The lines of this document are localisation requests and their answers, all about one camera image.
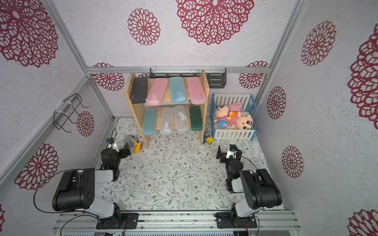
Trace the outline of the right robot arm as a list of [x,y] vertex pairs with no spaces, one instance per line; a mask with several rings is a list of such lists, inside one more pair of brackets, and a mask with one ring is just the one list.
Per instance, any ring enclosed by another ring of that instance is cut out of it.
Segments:
[[243,193],[245,198],[231,208],[231,219],[247,219],[262,208],[282,204],[282,195],[266,169],[245,170],[242,151],[230,144],[226,152],[218,147],[216,159],[225,164],[226,189],[230,193]]

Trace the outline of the clear pencil case with label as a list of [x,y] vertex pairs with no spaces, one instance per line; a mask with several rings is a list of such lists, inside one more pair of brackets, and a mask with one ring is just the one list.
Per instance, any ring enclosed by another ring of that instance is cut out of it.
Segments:
[[167,135],[173,131],[174,109],[172,107],[165,107],[162,109],[160,119],[160,133]]

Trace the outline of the teal pencil case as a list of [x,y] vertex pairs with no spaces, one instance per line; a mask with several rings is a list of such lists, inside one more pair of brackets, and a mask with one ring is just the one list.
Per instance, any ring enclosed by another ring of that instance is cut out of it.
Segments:
[[156,108],[146,109],[144,113],[143,128],[142,128],[142,132],[145,136],[151,136],[156,133],[156,120],[157,120]]

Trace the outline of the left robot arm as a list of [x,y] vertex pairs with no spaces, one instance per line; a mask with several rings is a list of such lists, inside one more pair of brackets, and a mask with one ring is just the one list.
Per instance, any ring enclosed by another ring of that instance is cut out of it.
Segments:
[[120,162],[129,155],[131,151],[128,144],[112,143],[101,151],[101,169],[65,171],[52,200],[54,211],[84,211],[101,220],[115,217],[119,221],[119,206],[97,197],[95,185],[117,181]]

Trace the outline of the clear frosted pencil case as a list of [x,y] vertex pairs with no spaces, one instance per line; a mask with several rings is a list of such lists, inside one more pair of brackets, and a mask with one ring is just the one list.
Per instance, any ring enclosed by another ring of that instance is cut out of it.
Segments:
[[174,118],[176,129],[178,132],[187,132],[189,130],[189,122],[185,107],[183,105],[174,106]]

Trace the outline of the dark green pencil case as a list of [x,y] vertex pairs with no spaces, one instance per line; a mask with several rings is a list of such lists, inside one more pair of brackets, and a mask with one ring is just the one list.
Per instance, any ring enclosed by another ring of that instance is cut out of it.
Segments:
[[190,106],[190,121],[192,131],[201,131],[203,127],[202,115],[199,106]]

